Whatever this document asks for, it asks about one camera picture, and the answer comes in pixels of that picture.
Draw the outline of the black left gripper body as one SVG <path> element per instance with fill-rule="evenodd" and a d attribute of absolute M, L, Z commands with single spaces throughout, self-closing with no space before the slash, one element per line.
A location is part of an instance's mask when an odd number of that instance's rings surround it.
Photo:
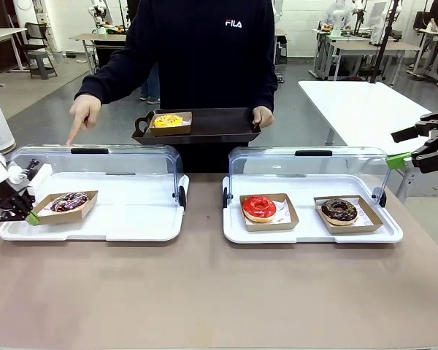
<path fill-rule="evenodd" d="M 12 187 L 10 189 L 0 190 L 0 213 L 8 212 L 10 216 L 21 216 L 22 210 L 19 208 L 19 192 Z"/>

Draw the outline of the person's right hand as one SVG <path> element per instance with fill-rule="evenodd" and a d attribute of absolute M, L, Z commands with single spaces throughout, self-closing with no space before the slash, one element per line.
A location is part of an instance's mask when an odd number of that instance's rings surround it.
<path fill-rule="evenodd" d="M 66 144 L 72 145 L 80 130 L 92 129 L 101 110 L 101 101 L 92 95 L 82 94 L 74 100 L 70 114 L 74 117 Z"/>

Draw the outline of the person's left hand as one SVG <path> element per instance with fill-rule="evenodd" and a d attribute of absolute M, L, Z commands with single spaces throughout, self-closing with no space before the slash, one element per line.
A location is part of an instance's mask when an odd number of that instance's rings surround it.
<path fill-rule="evenodd" d="M 257 106 L 253 109 L 253 124 L 255 127 L 267 128 L 274 122 L 274 115 L 265 106 Z"/>

